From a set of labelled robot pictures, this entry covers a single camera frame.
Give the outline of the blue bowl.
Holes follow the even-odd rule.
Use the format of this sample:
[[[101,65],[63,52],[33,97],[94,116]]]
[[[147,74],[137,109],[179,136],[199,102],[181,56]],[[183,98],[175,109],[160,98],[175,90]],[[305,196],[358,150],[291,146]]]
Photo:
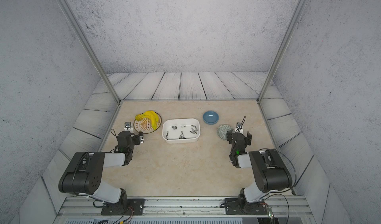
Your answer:
[[[219,121],[219,115],[215,111],[207,111],[202,116],[203,121],[208,125],[214,125]]]

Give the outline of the aluminium frame post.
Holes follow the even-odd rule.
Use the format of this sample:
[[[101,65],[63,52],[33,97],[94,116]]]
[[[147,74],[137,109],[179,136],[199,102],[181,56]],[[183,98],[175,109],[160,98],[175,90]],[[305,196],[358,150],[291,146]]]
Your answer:
[[[67,21],[71,25],[72,29],[74,30],[77,38],[79,39],[80,44],[82,45],[83,49],[85,50],[86,54],[90,58],[93,66],[97,70],[101,80],[104,82],[106,88],[111,93],[113,99],[116,101],[117,104],[121,103],[120,97],[117,95],[114,86],[110,82],[110,79],[106,75],[99,59],[97,58],[91,44],[89,43],[83,29],[81,28],[77,18],[75,17],[72,9],[70,8],[70,5],[68,4],[67,0],[56,0],[58,6],[60,7],[61,11],[63,12],[64,16],[66,17]]]
[[[274,75],[275,75],[275,73],[276,73],[276,71],[280,65],[281,59],[282,59],[282,57],[283,57],[283,55],[287,49],[287,46],[288,46],[288,44],[292,38],[293,32],[296,29],[297,24],[298,24],[298,22],[302,16],[302,13],[303,13],[303,10],[304,10],[304,7],[305,7],[307,1],[308,0],[298,0],[298,2],[297,2],[295,10],[291,16],[290,21],[289,21],[287,30],[284,34],[282,41],[281,41],[281,44],[280,44],[279,49],[276,53],[276,56],[273,60],[273,63],[270,66],[270,69],[268,71],[264,85],[263,85],[261,92],[259,94],[259,97],[257,99],[258,104],[261,104],[262,100],[265,97],[265,94],[266,94],[266,92],[270,86],[271,80],[273,79],[273,77],[274,77]]]

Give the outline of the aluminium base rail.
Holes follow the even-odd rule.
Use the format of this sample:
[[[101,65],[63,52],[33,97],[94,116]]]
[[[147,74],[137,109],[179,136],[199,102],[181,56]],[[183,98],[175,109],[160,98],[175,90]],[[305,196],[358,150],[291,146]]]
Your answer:
[[[275,195],[251,211],[236,197],[132,197],[126,211],[102,212],[100,202],[66,198],[55,224],[314,224],[303,196]]]

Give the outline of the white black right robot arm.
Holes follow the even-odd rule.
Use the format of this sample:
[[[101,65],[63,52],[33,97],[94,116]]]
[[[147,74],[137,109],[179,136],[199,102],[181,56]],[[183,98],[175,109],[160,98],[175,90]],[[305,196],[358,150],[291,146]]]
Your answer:
[[[261,203],[269,194],[288,191],[293,187],[293,178],[284,163],[281,153],[276,149],[260,149],[246,152],[251,145],[250,132],[244,135],[238,131],[229,130],[226,140],[231,145],[229,158],[236,168],[250,168],[254,182],[242,189],[238,196],[238,207],[245,213]]]

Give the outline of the right aluminium frame post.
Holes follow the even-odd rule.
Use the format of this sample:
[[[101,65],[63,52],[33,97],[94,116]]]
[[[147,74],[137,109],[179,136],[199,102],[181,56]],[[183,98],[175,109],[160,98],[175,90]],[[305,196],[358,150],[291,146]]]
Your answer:
[[[288,44],[292,38],[293,32],[296,29],[297,24],[298,24],[298,22],[302,16],[302,13],[303,13],[303,10],[304,10],[304,7],[305,7],[307,1],[308,0],[298,0],[298,2],[297,2],[295,10],[291,16],[290,21],[289,21],[287,30],[284,34],[282,41],[281,41],[281,44],[280,44],[279,49],[276,53],[276,56],[273,60],[273,63],[270,66],[270,69],[268,71],[264,85],[263,85],[261,92],[259,94],[259,97],[257,99],[258,104],[261,104],[262,100],[265,97],[265,94],[266,94],[266,92],[270,86],[271,80],[273,79],[273,77],[274,77],[274,75],[275,75],[275,73],[276,73],[276,71],[280,65],[281,59],[282,59],[282,57],[283,57],[283,55],[287,49],[287,46],[288,46]]]

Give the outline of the left aluminium frame post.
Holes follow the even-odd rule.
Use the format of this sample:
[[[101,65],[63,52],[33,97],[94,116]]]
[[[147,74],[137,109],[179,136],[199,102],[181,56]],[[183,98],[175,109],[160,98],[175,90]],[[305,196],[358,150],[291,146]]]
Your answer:
[[[75,17],[72,9],[70,8],[70,5],[68,4],[67,0],[56,0],[58,6],[60,7],[61,11],[63,12],[64,16],[66,17],[67,21],[71,25],[72,29],[74,30],[77,38],[79,39],[80,44],[82,45],[83,49],[85,50],[86,54],[90,58],[93,66],[97,70],[101,80],[104,82],[106,88],[111,93],[113,99],[116,101],[117,104],[121,103],[120,97],[117,95],[114,86],[110,82],[110,79],[106,75],[99,59],[97,58],[91,44],[89,43],[83,29],[81,28],[77,18]]]

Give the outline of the patterned ceramic jar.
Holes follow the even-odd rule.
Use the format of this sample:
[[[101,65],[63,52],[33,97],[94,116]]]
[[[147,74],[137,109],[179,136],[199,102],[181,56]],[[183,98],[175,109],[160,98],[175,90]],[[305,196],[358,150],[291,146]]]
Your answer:
[[[231,133],[235,131],[235,129],[227,124],[220,125],[217,128],[217,135],[220,139],[229,141],[229,138],[231,137]]]

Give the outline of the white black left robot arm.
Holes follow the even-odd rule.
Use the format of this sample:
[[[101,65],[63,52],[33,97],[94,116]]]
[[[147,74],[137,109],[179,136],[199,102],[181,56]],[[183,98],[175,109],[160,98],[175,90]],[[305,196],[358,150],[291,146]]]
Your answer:
[[[129,130],[116,135],[117,145],[110,152],[77,152],[63,172],[58,189],[61,193],[86,195],[104,203],[105,207],[128,207],[124,189],[116,188],[102,180],[103,169],[126,166],[133,159],[134,148],[144,142],[144,134]]]

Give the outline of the chrome bit cluster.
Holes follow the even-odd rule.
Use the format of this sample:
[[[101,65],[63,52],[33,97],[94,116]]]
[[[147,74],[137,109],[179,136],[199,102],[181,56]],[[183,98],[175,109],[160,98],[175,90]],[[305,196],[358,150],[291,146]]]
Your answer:
[[[184,135],[184,132],[183,131],[181,131],[181,134],[180,134],[180,136],[179,136],[179,139],[186,139],[186,137],[185,137],[185,135]]]

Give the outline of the white rectangular storage box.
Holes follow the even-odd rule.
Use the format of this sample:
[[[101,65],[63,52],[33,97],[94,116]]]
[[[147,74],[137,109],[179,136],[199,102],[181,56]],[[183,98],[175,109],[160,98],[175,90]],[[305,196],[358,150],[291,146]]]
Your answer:
[[[194,118],[170,119],[162,128],[162,138],[169,144],[193,143],[201,134],[200,123]]]

